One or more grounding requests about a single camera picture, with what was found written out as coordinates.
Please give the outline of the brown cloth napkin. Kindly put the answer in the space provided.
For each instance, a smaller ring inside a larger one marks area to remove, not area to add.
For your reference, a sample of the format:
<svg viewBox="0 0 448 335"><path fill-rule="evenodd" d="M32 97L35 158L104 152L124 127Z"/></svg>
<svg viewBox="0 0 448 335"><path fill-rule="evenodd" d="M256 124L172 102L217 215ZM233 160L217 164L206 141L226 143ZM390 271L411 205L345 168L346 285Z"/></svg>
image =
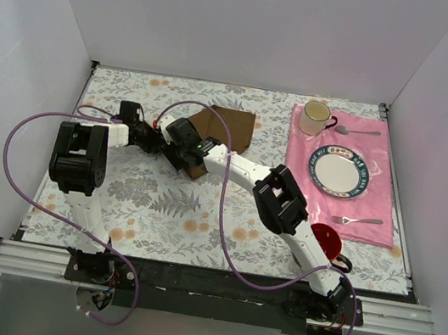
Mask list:
<svg viewBox="0 0 448 335"><path fill-rule="evenodd" d="M228 109L213 105L212 109L223 119L230 131L232 150L237 154L243 154L250 147L256 115L234 109ZM228 138L223 124L217 116L208 109L202 109L188 117L202 139L216 138L224 145L228 145Z"/></svg>

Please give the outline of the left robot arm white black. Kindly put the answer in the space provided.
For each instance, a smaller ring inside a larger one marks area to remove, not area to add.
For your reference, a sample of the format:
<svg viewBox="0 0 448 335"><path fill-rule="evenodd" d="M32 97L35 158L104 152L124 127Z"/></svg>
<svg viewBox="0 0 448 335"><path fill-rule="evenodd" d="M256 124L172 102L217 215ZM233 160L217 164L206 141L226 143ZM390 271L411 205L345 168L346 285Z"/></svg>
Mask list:
<svg viewBox="0 0 448 335"><path fill-rule="evenodd" d="M102 219L98 189L103 185L108 150L145 143L154 131L145 122L141 104L120 102L118 114L103 124L62 122L49 160L49 178L58 185L78 226L71 250L76 267L92 282L112 282L115 266L106 246L110 236Z"/></svg>

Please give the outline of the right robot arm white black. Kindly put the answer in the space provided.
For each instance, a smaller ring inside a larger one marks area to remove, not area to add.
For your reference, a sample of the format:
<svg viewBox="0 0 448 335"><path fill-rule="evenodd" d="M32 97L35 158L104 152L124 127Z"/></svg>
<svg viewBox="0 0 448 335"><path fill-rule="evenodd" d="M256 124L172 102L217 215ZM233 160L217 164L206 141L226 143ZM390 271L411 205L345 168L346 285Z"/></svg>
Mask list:
<svg viewBox="0 0 448 335"><path fill-rule="evenodd" d="M187 118L167 115L158 130L166 143L164 154L178 170L198 166L222 177L220 220L230 181L253 195L263 226L284 240L300 263L304 273L296 280L306 278L310 284L309 316L327 321L342 316L353 302L353 287L332 265L313 232L304 194L289 168L258 165L215 138L202 139Z"/></svg>

